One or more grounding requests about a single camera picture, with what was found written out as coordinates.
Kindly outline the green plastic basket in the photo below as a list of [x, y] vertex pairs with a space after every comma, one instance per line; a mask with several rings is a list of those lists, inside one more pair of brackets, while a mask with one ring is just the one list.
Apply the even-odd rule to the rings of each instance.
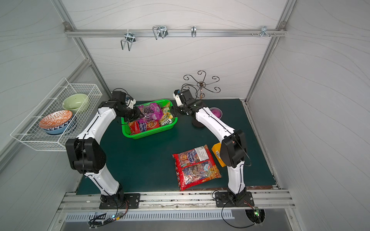
[[177, 123], [178, 118], [175, 117], [174, 109], [173, 109], [173, 103], [170, 100], [166, 100], [166, 99], [157, 100], [157, 101], [154, 101], [154, 102], [144, 103], [142, 105], [147, 105], [147, 104], [150, 104], [150, 103], [157, 103], [161, 108], [164, 107], [167, 103], [171, 103], [171, 113], [174, 117], [173, 123], [169, 124], [169, 125], [166, 125], [166, 126], [163, 126], [163, 127], [160, 126], [159, 128], [153, 129], [151, 131], [147, 131], [147, 132], [132, 135], [131, 132], [130, 132], [130, 128], [129, 128], [129, 122], [125, 123], [124, 120], [122, 119], [121, 120], [121, 128], [122, 128], [122, 133], [125, 137], [132, 138], [132, 139], [135, 139], [135, 140], [140, 139], [140, 138], [143, 138], [143, 137], [147, 137], [149, 135], [153, 135], [153, 134], [156, 134], [156, 133], [159, 133], [159, 132], [170, 130]]

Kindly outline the red cookie bag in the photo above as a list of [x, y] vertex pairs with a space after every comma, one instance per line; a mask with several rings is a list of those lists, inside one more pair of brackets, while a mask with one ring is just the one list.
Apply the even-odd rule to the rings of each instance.
[[160, 124], [158, 120], [145, 121], [140, 119], [129, 123], [129, 128], [132, 135], [151, 131], [159, 127]]

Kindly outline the purple snack bag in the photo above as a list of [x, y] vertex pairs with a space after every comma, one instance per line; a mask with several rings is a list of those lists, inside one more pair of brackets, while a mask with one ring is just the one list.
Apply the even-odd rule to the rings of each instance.
[[163, 111], [157, 103], [138, 106], [141, 113], [144, 115], [141, 120], [145, 122], [158, 121], [163, 117]]

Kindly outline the large red candy bag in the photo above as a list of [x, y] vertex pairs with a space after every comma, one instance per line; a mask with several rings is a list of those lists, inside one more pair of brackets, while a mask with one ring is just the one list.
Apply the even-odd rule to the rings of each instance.
[[222, 177], [207, 145], [172, 157], [180, 191]]

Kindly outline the green Fox's candy bag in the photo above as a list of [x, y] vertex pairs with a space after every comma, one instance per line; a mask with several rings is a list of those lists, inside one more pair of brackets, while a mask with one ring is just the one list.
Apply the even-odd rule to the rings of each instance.
[[172, 124], [174, 117], [171, 113], [171, 103], [167, 103], [164, 107], [161, 108], [162, 110], [162, 118], [159, 120], [159, 124], [161, 127]]

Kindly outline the light green bowl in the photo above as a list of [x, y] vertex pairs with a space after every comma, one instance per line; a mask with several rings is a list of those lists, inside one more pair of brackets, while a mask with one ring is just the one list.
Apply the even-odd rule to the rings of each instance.
[[89, 107], [89, 97], [82, 93], [71, 95], [63, 101], [62, 107], [73, 114], [83, 113]]

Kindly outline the yellow orange snack bag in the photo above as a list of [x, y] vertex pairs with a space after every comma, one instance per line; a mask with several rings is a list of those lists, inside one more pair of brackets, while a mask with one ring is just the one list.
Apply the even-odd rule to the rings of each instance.
[[221, 143], [219, 142], [219, 143], [216, 143], [212, 147], [212, 152], [214, 153], [214, 155], [215, 155], [216, 159], [218, 160], [220, 166], [221, 167], [225, 167], [226, 164], [221, 159], [221, 155], [220, 155], [221, 153], [220, 153], [220, 151], [221, 151]]

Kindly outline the orange patterned bowl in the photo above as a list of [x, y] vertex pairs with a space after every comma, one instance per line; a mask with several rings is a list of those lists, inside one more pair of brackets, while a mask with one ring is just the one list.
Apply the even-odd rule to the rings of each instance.
[[72, 119], [73, 113], [69, 110], [61, 110], [57, 112], [53, 112], [46, 117], [44, 117], [39, 122], [39, 127], [42, 129], [51, 129], [57, 126], [60, 126], [67, 121]]

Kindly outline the blue bowl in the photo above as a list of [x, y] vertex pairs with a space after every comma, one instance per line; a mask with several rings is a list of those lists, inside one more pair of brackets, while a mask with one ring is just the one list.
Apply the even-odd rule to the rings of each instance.
[[51, 129], [43, 129], [49, 135], [60, 135], [65, 131], [73, 131], [76, 126], [74, 119], [67, 121], [66, 123]]

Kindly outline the metal double hook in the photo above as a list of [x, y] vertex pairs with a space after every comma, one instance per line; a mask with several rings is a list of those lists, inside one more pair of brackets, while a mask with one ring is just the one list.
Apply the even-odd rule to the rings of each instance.
[[128, 31], [124, 34], [124, 38], [120, 41], [121, 49], [124, 50], [126, 47], [127, 50], [130, 51], [134, 42], [136, 42], [135, 34]]

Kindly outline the small metal hook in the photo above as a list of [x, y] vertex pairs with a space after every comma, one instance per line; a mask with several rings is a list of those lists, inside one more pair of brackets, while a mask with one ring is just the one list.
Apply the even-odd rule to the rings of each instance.
[[197, 28], [196, 28], [196, 26], [192, 26], [192, 27], [191, 27], [191, 36], [192, 36], [193, 38], [195, 38], [195, 37], [196, 37], [196, 35], [197, 35]]

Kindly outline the white perforated vent strip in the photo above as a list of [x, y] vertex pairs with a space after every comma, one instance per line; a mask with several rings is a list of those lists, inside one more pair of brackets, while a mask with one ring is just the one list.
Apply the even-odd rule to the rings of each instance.
[[[72, 212], [66, 214], [65, 222], [88, 222], [92, 219], [104, 221], [114, 215], [114, 212]], [[120, 221], [227, 220], [234, 218], [231, 210], [129, 211]]]

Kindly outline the aluminium wall rail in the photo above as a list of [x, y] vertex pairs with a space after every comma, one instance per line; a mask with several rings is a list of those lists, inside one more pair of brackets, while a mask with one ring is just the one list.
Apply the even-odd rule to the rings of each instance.
[[[196, 38], [241, 38], [253, 37], [251, 33], [258, 33], [261, 29], [199, 29], [197, 28]], [[127, 32], [135, 34], [136, 38], [154, 38], [151, 29], [129, 29], [129, 30], [72, 30], [66, 31], [69, 38], [123, 38]], [[286, 30], [267, 29], [271, 37], [284, 37], [287, 35]], [[191, 38], [191, 29], [168, 29], [169, 38]]]

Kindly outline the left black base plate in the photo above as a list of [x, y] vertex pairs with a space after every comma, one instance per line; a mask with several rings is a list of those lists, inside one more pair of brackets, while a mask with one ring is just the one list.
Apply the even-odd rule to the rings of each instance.
[[99, 209], [137, 209], [139, 208], [139, 193], [117, 193], [101, 195]]

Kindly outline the aluminium front frame rail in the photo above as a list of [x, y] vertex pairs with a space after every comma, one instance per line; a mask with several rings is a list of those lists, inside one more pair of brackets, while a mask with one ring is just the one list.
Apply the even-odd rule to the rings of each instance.
[[[156, 210], [207, 210], [219, 209], [214, 200], [215, 191], [162, 191], [141, 192], [139, 208], [134, 211]], [[250, 190], [254, 199], [254, 207], [246, 208], [296, 208], [288, 190]]]

